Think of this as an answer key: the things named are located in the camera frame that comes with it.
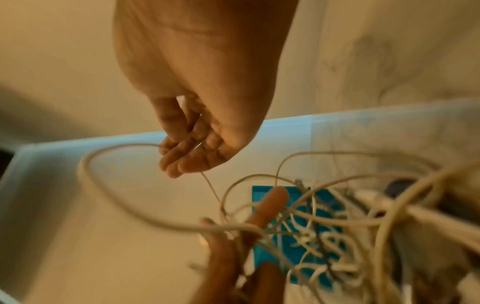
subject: hand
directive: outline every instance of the hand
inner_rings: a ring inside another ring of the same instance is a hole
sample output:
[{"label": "hand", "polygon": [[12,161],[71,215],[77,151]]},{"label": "hand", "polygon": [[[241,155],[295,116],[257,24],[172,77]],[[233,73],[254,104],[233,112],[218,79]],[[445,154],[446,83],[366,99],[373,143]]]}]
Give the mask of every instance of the hand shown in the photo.
[{"label": "hand", "polygon": [[214,168],[254,138],[297,2],[117,0],[117,60],[168,135],[160,167],[170,177]]},{"label": "hand", "polygon": [[[289,193],[283,187],[272,189],[247,223],[264,229],[280,213],[289,200]],[[214,225],[204,220],[205,225]],[[190,304],[244,303],[244,299],[235,291],[241,265],[234,241],[228,240],[224,233],[205,236],[210,247],[210,261],[202,284],[194,294]],[[242,232],[240,235],[246,252],[255,244],[258,235]],[[241,291],[254,304],[282,304],[284,301],[285,275],[273,262],[262,263],[248,277]]]}]

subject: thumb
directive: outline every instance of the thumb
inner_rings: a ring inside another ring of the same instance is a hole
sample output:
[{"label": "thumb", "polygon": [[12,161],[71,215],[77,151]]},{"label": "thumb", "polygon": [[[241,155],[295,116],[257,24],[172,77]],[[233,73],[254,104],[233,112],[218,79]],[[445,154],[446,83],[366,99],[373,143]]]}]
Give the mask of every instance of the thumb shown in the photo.
[{"label": "thumb", "polygon": [[187,118],[175,97],[150,98],[155,109],[156,116],[168,137],[175,143],[179,143],[189,133]]}]

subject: blue object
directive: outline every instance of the blue object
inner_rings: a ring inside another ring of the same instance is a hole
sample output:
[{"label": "blue object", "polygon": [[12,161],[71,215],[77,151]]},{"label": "blue object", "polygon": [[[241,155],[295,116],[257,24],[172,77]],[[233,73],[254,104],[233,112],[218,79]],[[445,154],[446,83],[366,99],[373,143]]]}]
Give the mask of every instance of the blue object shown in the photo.
[{"label": "blue object", "polygon": [[[285,187],[285,188],[288,190],[288,193],[290,194],[290,200],[288,201],[287,206],[291,206],[296,200],[298,200],[301,197],[302,193],[296,187]],[[272,189],[271,186],[253,186],[252,192],[251,192],[252,202],[260,202],[263,199],[263,197],[267,194],[267,192],[270,191],[270,189]],[[333,210],[335,211],[343,210],[343,206],[335,200],[335,198],[332,196],[332,194],[328,190],[326,189],[320,190],[316,193],[316,195],[319,199],[327,203]],[[298,207],[297,210],[308,212],[308,208],[306,206]],[[328,212],[325,212],[323,210],[317,210],[316,215],[321,217],[326,217],[326,218],[332,218],[332,216]],[[308,222],[304,218],[296,215],[294,215],[294,218],[295,218],[295,221],[302,226],[306,226]],[[296,230],[292,225],[290,225],[290,229],[293,232],[298,232],[298,230]],[[335,229],[340,233],[342,232],[342,229],[340,227],[335,227]],[[287,229],[283,225],[281,227],[281,230],[287,231]],[[323,231],[329,231],[329,229],[325,226],[319,225],[319,232],[323,232]],[[282,240],[282,251],[285,254],[285,256],[293,264],[295,265],[299,264],[300,259],[302,258],[303,254],[306,252],[306,249],[303,248],[302,246],[292,247],[292,245],[296,243],[293,236],[282,235],[281,240]],[[272,238],[272,241],[275,243],[275,245],[277,245],[278,236],[274,235]],[[255,268],[257,268],[264,261],[273,261],[278,265],[280,265],[280,262],[277,260],[277,258],[275,258],[273,255],[271,255],[268,251],[261,248],[260,246],[253,247],[253,258],[255,262]],[[337,261],[339,257],[336,254],[329,252],[328,259],[331,261]],[[303,260],[303,262],[316,263],[320,265],[325,264],[324,259],[313,256],[311,254],[309,254]],[[311,276],[314,272],[312,269],[302,269],[301,271],[307,276]],[[298,283],[298,280],[294,275],[291,276],[291,282],[294,284]],[[320,275],[319,282],[321,285],[323,285],[326,288],[332,287],[332,282],[330,282],[326,273],[322,273]]]}]

